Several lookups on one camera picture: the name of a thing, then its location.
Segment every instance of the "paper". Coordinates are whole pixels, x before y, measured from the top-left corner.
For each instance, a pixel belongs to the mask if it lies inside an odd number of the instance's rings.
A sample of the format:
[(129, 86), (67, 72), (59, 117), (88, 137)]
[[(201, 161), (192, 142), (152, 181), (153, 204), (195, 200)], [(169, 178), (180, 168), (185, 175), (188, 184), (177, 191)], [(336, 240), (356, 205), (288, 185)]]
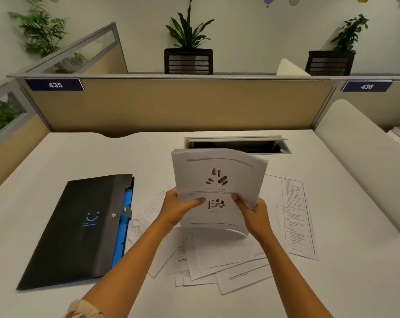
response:
[(184, 273), (183, 272), (178, 272), (176, 274), (175, 286), (176, 287), (182, 287), (183, 285), (184, 285)]
[(184, 271), (184, 286), (197, 286), (200, 284), (212, 284), (212, 283), (218, 283), (216, 274), (211, 274), (209, 276), (197, 280), (191, 280), (190, 271)]
[(182, 227), (230, 229), (248, 235), (231, 194), (237, 193), (253, 208), (268, 161), (230, 149), (174, 150), (172, 161), (178, 198), (207, 199), (184, 216)]
[[(284, 251), (288, 254), (288, 247), (285, 242), (284, 232), (278, 222), (275, 208), (272, 201), (265, 199), (268, 206), (269, 222), (272, 231), (281, 244)], [(268, 259), (259, 259), (237, 265), (216, 273), (221, 294), (240, 289), (250, 284), (272, 277), (272, 271)]]
[[(145, 230), (159, 215), (160, 209), (165, 199), (166, 191), (161, 191), (142, 212), (134, 212), (133, 219), (129, 222), (127, 243), (125, 250), (129, 248), (139, 239)], [(149, 269), (149, 274), (155, 277), (160, 269), (169, 260), (176, 248), (183, 242), (182, 232), (179, 227), (175, 227), (161, 241), (157, 248), (156, 255)]]
[(275, 203), (275, 212), (285, 233), (289, 252), (318, 260), (303, 183), (266, 175), (263, 179), (261, 197), (266, 197)]
[(188, 270), (187, 256), (185, 254), (184, 244), (179, 245), (174, 254), (163, 267), (165, 275)]
[(270, 277), (272, 271), (266, 258), (245, 262), (216, 273), (223, 295)]
[(265, 257), (252, 235), (229, 230), (193, 229), (193, 239), (197, 265), (203, 269)]
[(192, 280), (199, 279), (220, 270), (228, 269), (233, 267), (239, 263), (233, 263), (230, 265), (221, 265), (218, 267), (211, 267), (211, 268), (199, 268), (197, 265), (197, 256), (194, 249), (194, 239), (192, 230), (186, 229), (185, 231), (185, 239), (184, 239), (184, 246), (185, 246), (185, 254), (187, 256), (188, 268), (190, 270), (190, 277)]

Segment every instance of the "blue number plate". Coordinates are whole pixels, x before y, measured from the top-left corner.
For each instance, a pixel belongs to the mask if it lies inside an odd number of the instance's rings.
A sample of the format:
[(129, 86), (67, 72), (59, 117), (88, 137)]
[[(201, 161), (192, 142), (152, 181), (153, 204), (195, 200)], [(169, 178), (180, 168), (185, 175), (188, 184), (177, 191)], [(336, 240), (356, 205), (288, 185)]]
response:
[(392, 80), (349, 80), (342, 92), (386, 92), (392, 85)]
[(84, 91), (80, 79), (42, 79), (25, 78), (26, 83), (33, 91)]

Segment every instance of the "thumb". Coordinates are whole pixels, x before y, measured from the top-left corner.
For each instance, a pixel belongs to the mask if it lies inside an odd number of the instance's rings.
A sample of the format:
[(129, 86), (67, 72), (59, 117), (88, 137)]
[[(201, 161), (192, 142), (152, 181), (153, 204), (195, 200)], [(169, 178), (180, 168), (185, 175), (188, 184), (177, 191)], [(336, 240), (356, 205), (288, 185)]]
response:
[(184, 202), (184, 209), (188, 212), (189, 210), (191, 210), (192, 208), (195, 208), (197, 206), (202, 205), (204, 202), (206, 202), (206, 198), (205, 197), (199, 197), (199, 198), (195, 198), (191, 201), (188, 202)]
[(238, 208), (240, 209), (241, 213), (245, 216), (247, 214), (247, 212), (251, 211), (247, 205), (245, 205), (244, 201), (241, 199), (241, 197), (239, 197), (238, 195), (236, 195), (235, 193), (233, 193), (231, 195), (232, 199), (234, 200), (235, 204), (237, 204)]

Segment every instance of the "desk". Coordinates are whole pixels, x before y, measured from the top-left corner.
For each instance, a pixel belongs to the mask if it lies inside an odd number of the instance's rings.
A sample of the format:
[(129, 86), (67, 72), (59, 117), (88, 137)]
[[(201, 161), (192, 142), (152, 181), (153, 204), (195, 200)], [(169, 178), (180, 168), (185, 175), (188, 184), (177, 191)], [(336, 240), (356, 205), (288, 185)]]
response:
[[(16, 286), (69, 180), (133, 173), (133, 208), (174, 183), (171, 151), (188, 136), (288, 138), (291, 155), (261, 155), (268, 174), (303, 181), (319, 261), (293, 262), (335, 317), (400, 317), (400, 234), (311, 130), (50, 133), (0, 187), (0, 317), (61, 317), (92, 286), (18, 293)], [(221, 296), (217, 284), (175, 287), (147, 275), (130, 317), (285, 317), (274, 280)]]

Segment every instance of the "expanding file folder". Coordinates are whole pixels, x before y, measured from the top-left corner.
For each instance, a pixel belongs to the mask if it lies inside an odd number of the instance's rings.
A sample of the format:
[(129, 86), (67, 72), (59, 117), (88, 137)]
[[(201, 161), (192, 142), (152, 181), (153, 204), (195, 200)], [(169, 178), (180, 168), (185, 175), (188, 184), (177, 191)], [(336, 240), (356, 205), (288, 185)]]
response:
[(17, 290), (101, 277), (123, 256), (134, 178), (69, 181)]

